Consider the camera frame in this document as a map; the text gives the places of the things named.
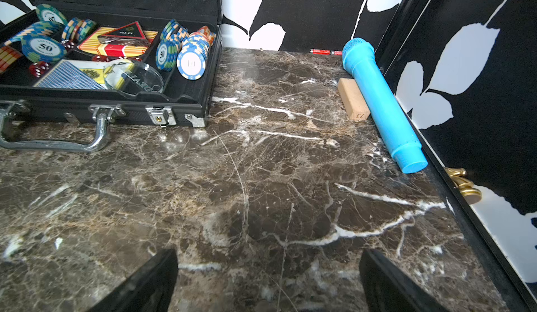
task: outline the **brown marble surface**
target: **brown marble surface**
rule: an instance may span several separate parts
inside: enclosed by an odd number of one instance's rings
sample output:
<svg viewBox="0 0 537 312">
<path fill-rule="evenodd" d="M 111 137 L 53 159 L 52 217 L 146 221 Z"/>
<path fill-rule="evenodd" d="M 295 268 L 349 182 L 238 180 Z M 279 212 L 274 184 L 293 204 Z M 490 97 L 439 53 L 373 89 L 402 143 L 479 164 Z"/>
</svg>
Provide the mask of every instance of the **brown marble surface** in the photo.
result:
<svg viewBox="0 0 537 312">
<path fill-rule="evenodd" d="M 377 248 L 450 311 L 506 311 L 431 181 L 347 120 L 340 57 L 225 49 L 206 129 L 112 125 L 93 154 L 0 150 L 0 309 L 84 311 L 176 248 L 170 311 L 367 311 Z M 92 125 L 25 124 L 86 141 Z"/>
</svg>

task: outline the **dice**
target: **dice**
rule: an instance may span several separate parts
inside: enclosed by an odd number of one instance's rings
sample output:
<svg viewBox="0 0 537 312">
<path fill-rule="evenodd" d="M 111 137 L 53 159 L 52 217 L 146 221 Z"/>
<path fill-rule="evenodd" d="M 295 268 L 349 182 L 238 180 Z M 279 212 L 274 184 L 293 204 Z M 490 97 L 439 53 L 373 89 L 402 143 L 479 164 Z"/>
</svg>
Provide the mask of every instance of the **dice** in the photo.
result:
<svg viewBox="0 0 537 312">
<path fill-rule="evenodd" d="M 50 64 L 44 61 L 38 61 L 37 63 L 33 63 L 28 67 L 28 70 L 30 73 L 36 77 L 40 78 L 42 75 L 47 73 L 48 69 L 50 68 Z"/>
<path fill-rule="evenodd" d="M 75 47 L 75 43 L 72 40 L 62 40 L 61 45 L 63 45 L 67 52 L 71 51 Z"/>
<path fill-rule="evenodd" d="M 92 61 L 106 61 L 106 62 L 110 61 L 110 59 L 108 59 L 107 56 L 100 55 L 100 54 L 93 56 L 91 60 Z"/>
</svg>

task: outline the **black briefcase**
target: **black briefcase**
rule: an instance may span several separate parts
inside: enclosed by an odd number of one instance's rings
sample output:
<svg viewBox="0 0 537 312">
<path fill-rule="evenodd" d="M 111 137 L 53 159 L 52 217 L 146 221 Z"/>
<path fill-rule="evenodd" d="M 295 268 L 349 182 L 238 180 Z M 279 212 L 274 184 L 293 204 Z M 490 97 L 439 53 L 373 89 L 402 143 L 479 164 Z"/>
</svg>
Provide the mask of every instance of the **black briefcase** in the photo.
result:
<svg viewBox="0 0 537 312">
<path fill-rule="evenodd" d="M 24 56 L 0 74 L 0 146 L 8 149 L 57 149 L 91 152 L 107 143 L 106 128 L 118 124 L 205 127 L 209 101 L 222 51 L 219 25 L 222 0 L 30 0 L 33 5 L 46 3 L 61 11 L 67 20 L 89 18 L 104 27 L 122 27 L 138 21 L 144 30 L 158 31 L 142 61 L 154 67 L 159 35 L 174 18 L 190 32 L 206 25 L 216 33 L 207 58 L 206 70 L 198 80 L 185 79 L 177 70 L 159 70 L 164 91 L 142 91 L 128 97 L 115 90 L 37 88 L 37 78 L 29 73 L 31 61 Z M 0 31 L 0 42 L 37 22 L 35 11 L 11 22 Z M 61 32 L 51 36 L 61 40 Z M 11 47 L 21 51 L 20 43 Z M 89 54 L 73 48 L 64 59 L 91 60 Z M 6 140 L 4 131 L 13 120 L 79 121 L 96 123 L 96 137 L 87 145 L 64 141 Z"/>
</svg>

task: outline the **blue microphone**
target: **blue microphone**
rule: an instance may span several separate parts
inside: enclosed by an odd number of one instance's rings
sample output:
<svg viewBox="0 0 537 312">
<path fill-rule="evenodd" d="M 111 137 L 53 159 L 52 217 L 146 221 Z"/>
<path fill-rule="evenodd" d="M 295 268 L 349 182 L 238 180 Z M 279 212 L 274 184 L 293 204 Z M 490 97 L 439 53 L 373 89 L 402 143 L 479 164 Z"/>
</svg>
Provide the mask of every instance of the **blue microphone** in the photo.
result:
<svg viewBox="0 0 537 312">
<path fill-rule="evenodd" d="M 411 174 L 425 168 L 427 160 L 420 140 L 380 73 L 371 44 L 361 38 L 348 41 L 343 48 L 343 68 L 356 80 L 380 136 L 401 171 Z"/>
</svg>

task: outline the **wooden block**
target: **wooden block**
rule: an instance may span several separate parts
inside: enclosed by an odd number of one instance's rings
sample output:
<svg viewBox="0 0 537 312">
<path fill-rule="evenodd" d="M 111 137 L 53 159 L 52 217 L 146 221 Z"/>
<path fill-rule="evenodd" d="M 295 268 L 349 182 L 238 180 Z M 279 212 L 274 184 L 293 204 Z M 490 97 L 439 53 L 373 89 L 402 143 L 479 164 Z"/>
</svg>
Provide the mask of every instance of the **wooden block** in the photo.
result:
<svg viewBox="0 0 537 312">
<path fill-rule="evenodd" d="M 362 121 L 369 117 L 371 112 L 354 79 L 339 79 L 337 89 L 349 119 Z"/>
</svg>

